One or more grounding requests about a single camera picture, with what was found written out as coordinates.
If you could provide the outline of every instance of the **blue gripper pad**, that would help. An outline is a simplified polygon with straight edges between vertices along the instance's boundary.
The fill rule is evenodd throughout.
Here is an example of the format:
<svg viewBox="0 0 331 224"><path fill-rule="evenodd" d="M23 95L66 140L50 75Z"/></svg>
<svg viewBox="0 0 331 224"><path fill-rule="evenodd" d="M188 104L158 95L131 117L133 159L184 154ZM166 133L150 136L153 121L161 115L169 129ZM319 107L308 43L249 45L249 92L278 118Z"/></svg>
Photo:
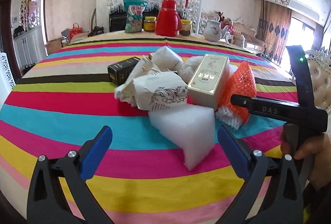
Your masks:
<svg viewBox="0 0 331 224"><path fill-rule="evenodd" d="M102 158L113 140L112 129L108 126L103 126L98 133L98 139L94 141L94 145L89 150L80 166L80 178L83 181L91 179L97 170Z"/></svg>
<svg viewBox="0 0 331 224"><path fill-rule="evenodd" d="M248 153L250 152L244 152L244 149L236 142L236 138L224 126L218 128L217 138L236 175L245 180L249 179L251 158Z"/></svg>

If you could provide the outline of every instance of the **red thermos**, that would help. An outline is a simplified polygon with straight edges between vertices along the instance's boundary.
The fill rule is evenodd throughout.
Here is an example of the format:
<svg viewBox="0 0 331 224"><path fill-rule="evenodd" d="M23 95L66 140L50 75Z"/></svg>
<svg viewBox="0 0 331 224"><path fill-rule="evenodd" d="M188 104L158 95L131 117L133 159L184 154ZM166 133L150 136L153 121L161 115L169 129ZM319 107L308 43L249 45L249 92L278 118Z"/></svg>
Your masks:
<svg viewBox="0 0 331 224"><path fill-rule="evenodd" d="M164 0L158 13L155 33L157 35L174 37L182 29L180 17L176 11L175 0Z"/></svg>

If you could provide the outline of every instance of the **finger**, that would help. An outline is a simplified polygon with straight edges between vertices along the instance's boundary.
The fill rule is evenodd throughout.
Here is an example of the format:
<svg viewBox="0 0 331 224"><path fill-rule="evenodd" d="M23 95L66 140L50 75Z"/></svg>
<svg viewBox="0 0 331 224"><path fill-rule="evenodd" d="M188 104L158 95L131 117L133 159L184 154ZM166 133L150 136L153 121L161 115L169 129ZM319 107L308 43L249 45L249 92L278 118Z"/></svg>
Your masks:
<svg viewBox="0 0 331 224"><path fill-rule="evenodd" d="M280 151L282 151L283 154L291 154L291 145L288 142L283 142L280 145Z"/></svg>
<svg viewBox="0 0 331 224"><path fill-rule="evenodd" d="M280 139L281 139L282 141L286 141L286 136L285 136L285 132L284 132L284 130L282 130L282 132L280 133Z"/></svg>
<svg viewBox="0 0 331 224"><path fill-rule="evenodd" d="M310 154L316 154L323 150L325 134L309 137L294 154L295 159L302 159Z"/></svg>

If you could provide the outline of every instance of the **door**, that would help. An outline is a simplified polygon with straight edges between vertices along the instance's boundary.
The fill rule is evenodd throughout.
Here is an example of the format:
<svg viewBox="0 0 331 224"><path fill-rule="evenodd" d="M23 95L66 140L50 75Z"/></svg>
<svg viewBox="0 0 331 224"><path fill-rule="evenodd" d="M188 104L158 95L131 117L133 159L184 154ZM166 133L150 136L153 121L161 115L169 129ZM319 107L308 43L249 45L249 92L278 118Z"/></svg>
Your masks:
<svg viewBox="0 0 331 224"><path fill-rule="evenodd" d="M19 61L20 61L20 68L21 69L23 69L23 67L25 65L28 65L28 61L27 61L27 58L25 56L23 41L24 41L24 37L19 38L15 41L16 51L17 51L18 58L19 58Z"/></svg>
<svg viewBox="0 0 331 224"><path fill-rule="evenodd" d="M39 62L39 56L38 56L38 53L37 53L38 43L37 43L37 40L35 38L34 32L33 33L28 33L25 36L25 41L26 41L27 46L29 48L31 63Z"/></svg>
<svg viewBox="0 0 331 224"><path fill-rule="evenodd" d="M9 67L12 71L15 82L22 77L17 65L12 31L11 31L11 16L10 16L11 0L0 0L0 52L7 54Z"/></svg>
<svg viewBox="0 0 331 224"><path fill-rule="evenodd" d="M28 62L28 64L32 64L30 49L26 37L23 38L23 49L24 49L26 61Z"/></svg>

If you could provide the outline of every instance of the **honey jar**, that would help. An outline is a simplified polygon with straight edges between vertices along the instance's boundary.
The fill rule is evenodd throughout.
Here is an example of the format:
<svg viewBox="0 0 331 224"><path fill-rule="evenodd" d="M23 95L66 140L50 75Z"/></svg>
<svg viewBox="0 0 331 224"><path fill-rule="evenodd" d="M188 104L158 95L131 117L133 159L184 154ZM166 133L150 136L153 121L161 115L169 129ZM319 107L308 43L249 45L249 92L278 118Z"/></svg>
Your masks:
<svg viewBox="0 0 331 224"><path fill-rule="evenodd" d="M144 20L144 31L154 32L156 28L156 17L145 17Z"/></svg>
<svg viewBox="0 0 331 224"><path fill-rule="evenodd" d="M182 29L179 31L179 34L182 36L189 36L192 31L192 21L181 19Z"/></svg>

